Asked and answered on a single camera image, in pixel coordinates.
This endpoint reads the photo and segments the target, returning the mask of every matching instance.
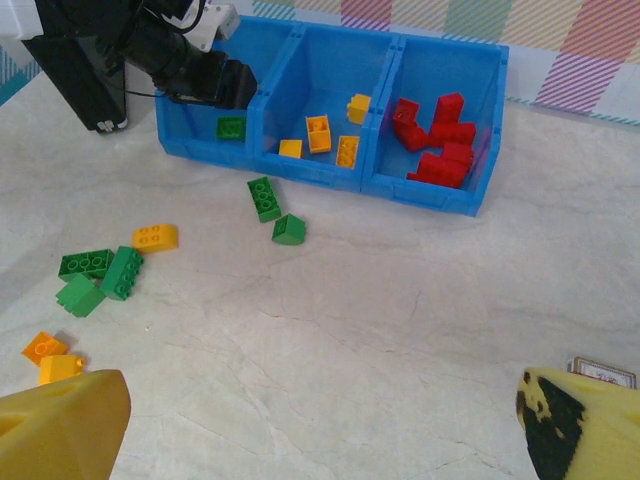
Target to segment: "small box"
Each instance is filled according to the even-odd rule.
[[[595,378],[603,382],[636,389],[635,373],[588,358],[573,358],[568,362],[567,370],[577,375],[584,375],[585,377]]]

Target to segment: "green sloped brick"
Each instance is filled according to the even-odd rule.
[[[249,191],[256,206],[260,222],[265,223],[280,218],[282,212],[269,179],[261,177],[247,182],[247,184],[249,185]]]
[[[76,317],[86,317],[105,298],[93,281],[84,273],[78,273],[56,294],[58,305]]]
[[[78,273],[84,273],[89,278],[104,278],[113,256],[109,249],[65,255],[60,262],[58,277],[65,282],[72,280]]]
[[[112,300],[126,300],[131,295],[143,263],[144,258],[133,248],[118,248],[100,290]]]
[[[247,119],[244,117],[220,117],[216,124],[218,140],[244,140],[247,135]]]
[[[304,242],[306,230],[304,220],[289,214],[276,221],[271,239],[280,245],[300,245]]]

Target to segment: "white marble table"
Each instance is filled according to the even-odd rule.
[[[252,173],[166,156],[153,103],[87,133],[46,77],[0,108],[0,395],[58,333],[123,371],[113,479],[533,480],[515,389],[576,354],[640,371],[640,134],[509,106],[478,218],[277,181],[306,243],[256,221]],[[60,257],[157,222],[134,295],[76,319]]]

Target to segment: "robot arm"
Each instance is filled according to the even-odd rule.
[[[246,109],[257,89],[251,69],[211,49],[238,23],[232,6],[207,0],[0,0],[0,37],[23,41],[81,118],[73,90],[97,82],[113,96],[99,77],[122,76],[123,61],[173,101]]]

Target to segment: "blue plastic bin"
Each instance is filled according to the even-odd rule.
[[[258,170],[339,190],[360,191],[367,138],[347,118],[347,105],[360,93],[380,102],[399,35],[323,25],[306,25],[278,71],[278,83],[263,100],[258,121]],[[311,154],[306,118],[328,115],[330,153]],[[360,136],[355,168],[336,166],[339,137]],[[278,155],[281,139],[303,140],[303,158]]]
[[[166,98],[156,101],[158,133],[171,155],[241,169],[255,169],[253,135],[258,118],[256,105],[269,94],[274,73],[285,58],[287,43],[299,24],[257,17],[243,18],[236,33],[226,41],[215,42],[214,49],[251,66],[259,84],[247,110],[219,110],[204,105],[176,104]],[[246,117],[245,141],[217,140],[220,117]]]
[[[508,49],[320,24],[243,17],[215,48],[253,69],[259,90],[247,111],[156,100],[158,136],[172,155],[260,174],[361,192],[433,210],[476,215],[500,151]],[[406,180],[422,152],[409,154],[392,131],[400,97],[421,105],[429,130],[438,97],[465,98],[461,121],[474,122],[475,159],[463,188]],[[364,125],[347,118],[356,94],[371,97]],[[330,153],[309,152],[307,116],[328,115]],[[246,116],[244,142],[216,139],[221,116]],[[339,137],[360,145],[354,169],[336,165]],[[303,158],[278,154],[280,140],[303,140]]]
[[[384,113],[372,129],[362,192],[433,210],[474,216],[484,199],[500,151],[508,61],[506,47],[408,36],[398,46],[382,98]],[[462,189],[406,180],[424,151],[409,153],[397,140],[392,116],[399,98],[420,104],[418,124],[429,131],[438,97],[459,92],[461,122],[473,122],[474,164]]]

